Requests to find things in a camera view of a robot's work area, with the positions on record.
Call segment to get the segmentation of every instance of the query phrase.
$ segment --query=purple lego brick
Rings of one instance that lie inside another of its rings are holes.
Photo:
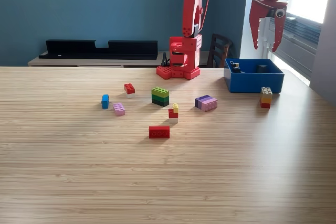
[[[208,96],[208,97],[206,97],[206,98],[203,98],[203,99],[199,100],[199,101],[198,101],[198,106],[197,106],[197,107],[198,107],[199,109],[201,109],[201,108],[202,108],[202,103],[205,102],[205,101],[207,101],[207,100],[211,100],[211,99],[213,99],[213,98],[212,98],[211,96]]]
[[[202,103],[202,110],[203,111],[209,111],[209,110],[213,110],[215,108],[217,108],[218,106],[218,101],[215,98],[212,98],[210,100],[207,100],[205,102]]]
[[[121,103],[114,103],[113,108],[117,116],[125,115],[125,109]]]
[[[196,99],[195,99],[195,107],[198,108],[198,101],[199,101],[199,100],[204,99],[204,98],[207,98],[207,97],[209,97],[209,96],[208,96],[208,95],[205,95],[205,96],[203,96],[203,97],[196,98]]]

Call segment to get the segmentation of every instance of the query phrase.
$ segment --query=robotic arm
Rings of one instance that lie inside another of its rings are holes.
[[[172,37],[170,39],[170,62],[171,69],[161,72],[160,67],[157,74],[165,76],[165,79],[186,78],[193,79],[200,74],[198,65],[200,48],[202,46],[202,35],[199,32],[203,28],[209,0],[205,8],[202,7],[202,0],[184,0],[183,7],[183,37]],[[250,12],[250,26],[254,46],[258,48],[259,23],[261,18],[273,17],[276,25],[276,38],[273,51],[276,51],[281,43],[283,26],[286,19],[287,2],[281,0],[253,0]]]

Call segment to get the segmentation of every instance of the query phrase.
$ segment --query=blue plastic bin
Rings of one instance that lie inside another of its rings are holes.
[[[244,73],[233,73],[230,61],[239,63]],[[257,73],[258,65],[267,65],[267,73]],[[226,59],[224,78],[232,93],[260,93],[262,87],[271,88],[273,93],[280,93],[285,74],[271,60]]]

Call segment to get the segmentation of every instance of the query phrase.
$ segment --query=dark green lego brick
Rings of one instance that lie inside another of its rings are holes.
[[[169,101],[168,102],[159,102],[157,100],[152,99],[152,103],[159,105],[161,107],[167,107],[169,105]]]
[[[169,97],[162,98],[162,97],[158,97],[155,94],[152,95],[152,99],[157,100],[159,102],[169,102]]]
[[[157,97],[166,98],[169,96],[169,91],[167,89],[156,87],[152,89],[152,94],[156,95]]]

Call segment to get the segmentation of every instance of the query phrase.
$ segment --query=chair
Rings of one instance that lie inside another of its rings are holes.
[[[213,34],[209,51],[207,68],[224,68],[224,61],[228,57],[232,41],[222,35]]]

